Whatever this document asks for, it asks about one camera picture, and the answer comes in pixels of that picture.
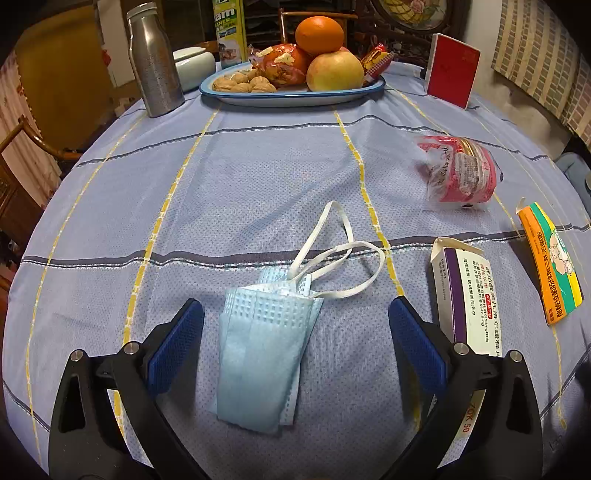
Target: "floral painting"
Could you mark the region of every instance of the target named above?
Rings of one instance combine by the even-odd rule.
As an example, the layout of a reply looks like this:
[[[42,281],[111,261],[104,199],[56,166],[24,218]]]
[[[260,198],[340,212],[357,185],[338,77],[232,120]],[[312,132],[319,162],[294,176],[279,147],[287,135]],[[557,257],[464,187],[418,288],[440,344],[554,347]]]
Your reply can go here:
[[[415,30],[432,30],[445,19],[447,0],[378,0],[397,22]]]

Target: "blue gripper pad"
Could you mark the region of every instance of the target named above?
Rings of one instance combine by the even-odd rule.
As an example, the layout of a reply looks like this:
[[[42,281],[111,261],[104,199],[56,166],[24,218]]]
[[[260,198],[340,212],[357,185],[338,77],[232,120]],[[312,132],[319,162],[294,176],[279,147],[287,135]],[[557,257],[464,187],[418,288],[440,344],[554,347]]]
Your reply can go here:
[[[150,359],[146,387],[152,398],[170,388],[191,345],[201,337],[203,318],[201,304],[191,302]]]
[[[388,309],[392,340],[412,363],[425,392],[437,398],[447,387],[447,366],[419,322],[421,317],[405,297],[395,298]]]

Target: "red card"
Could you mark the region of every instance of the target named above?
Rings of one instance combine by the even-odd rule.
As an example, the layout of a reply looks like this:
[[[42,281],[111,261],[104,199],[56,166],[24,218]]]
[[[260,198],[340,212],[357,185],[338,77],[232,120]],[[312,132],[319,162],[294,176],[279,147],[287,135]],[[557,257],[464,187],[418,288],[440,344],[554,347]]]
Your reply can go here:
[[[479,59],[477,48],[447,35],[433,35],[425,75],[426,92],[466,108]]]

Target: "white elastic strap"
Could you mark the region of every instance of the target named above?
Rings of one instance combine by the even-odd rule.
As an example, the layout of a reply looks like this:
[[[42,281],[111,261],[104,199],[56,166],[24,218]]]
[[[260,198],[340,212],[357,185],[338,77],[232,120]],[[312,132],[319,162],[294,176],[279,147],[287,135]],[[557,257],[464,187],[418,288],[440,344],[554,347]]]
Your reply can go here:
[[[298,278],[301,277],[301,274],[298,274],[297,271],[301,267],[301,263],[306,258],[306,255],[308,254],[308,252],[312,248],[312,245],[314,244],[314,242],[316,241],[316,238],[318,237],[320,231],[322,230],[322,227],[324,226],[324,223],[326,222],[326,219],[328,218],[330,208],[333,205],[335,206],[336,211],[339,214],[341,221],[343,222],[343,226],[345,227],[345,232],[347,234],[347,241],[349,243],[355,241],[353,238],[353,229],[351,228],[351,224],[349,223],[349,218],[347,217],[347,214],[345,213],[345,211],[343,210],[343,208],[341,207],[339,202],[337,202],[336,200],[332,200],[331,202],[327,203],[326,206],[324,207],[324,211],[322,212],[322,215],[320,215],[320,218],[318,219],[318,222],[316,223],[314,230],[312,230],[312,233],[308,237],[308,240],[306,240],[306,243],[301,248],[301,250],[298,252],[298,254],[295,257],[295,260],[291,264],[290,269],[287,272],[287,279],[288,280],[292,280],[296,275]],[[319,268],[318,270],[313,272],[311,274],[311,279],[315,280],[315,279],[321,277],[322,275],[327,274],[331,270],[334,270],[336,267],[338,267],[341,263],[343,263],[345,261],[345,259],[351,253],[351,251],[352,250],[349,248],[347,253],[345,255],[343,255],[341,258],[339,258],[338,260],[331,262],[330,264],[325,265],[324,267]]]
[[[386,255],[384,254],[382,249],[380,249],[379,247],[376,247],[374,244],[370,244],[369,242],[364,242],[361,240],[356,241],[356,242],[349,242],[349,243],[343,244],[343,245],[338,245],[336,247],[331,248],[330,250],[327,250],[325,252],[322,252],[321,254],[316,255],[312,260],[310,260],[306,264],[306,267],[304,268],[304,270],[302,270],[296,277],[294,277],[294,280],[297,282],[300,279],[300,277],[306,273],[306,271],[308,271],[309,269],[311,269],[315,265],[322,262],[325,258],[327,258],[335,253],[342,252],[343,250],[351,250],[354,247],[367,247],[367,248],[370,248],[371,250],[374,250],[375,252],[377,252],[379,254],[379,267],[375,271],[375,273],[371,276],[371,278],[367,279],[362,284],[357,285],[354,288],[349,288],[348,290],[321,291],[321,292],[313,295],[313,298],[322,297],[324,299],[344,299],[347,297],[352,297],[353,295],[357,295],[358,293],[361,293],[362,291],[364,291],[367,287],[369,287],[374,282],[374,280],[377,278],[380,271],[382,270],[382,267],[384,266],[384,262],[386,261]]]

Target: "surgical face mask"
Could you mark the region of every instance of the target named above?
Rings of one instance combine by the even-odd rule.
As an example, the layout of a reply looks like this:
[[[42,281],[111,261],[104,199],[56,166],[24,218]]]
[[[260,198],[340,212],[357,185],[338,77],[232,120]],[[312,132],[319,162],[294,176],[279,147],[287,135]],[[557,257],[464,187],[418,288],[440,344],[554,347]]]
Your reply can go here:
[[[333,206],[343,222],[347,243],[322,252],[299,271]],[[312,281],[340,266],[354,247],[379,254],[379,267],[371,278],[348,290],[310,289]],[[346,253],[308,273],[339,252]],[[289,269],[267,267],[256,284],[228,289],[219,318],[220,370],[211,411],[221,420],[256,432],[275,433],[279,425],[292,424],[300,362],[324,299],[360,293],[376,279],[384,261],[381,249],[354,240],[345,211],[332,201]]]

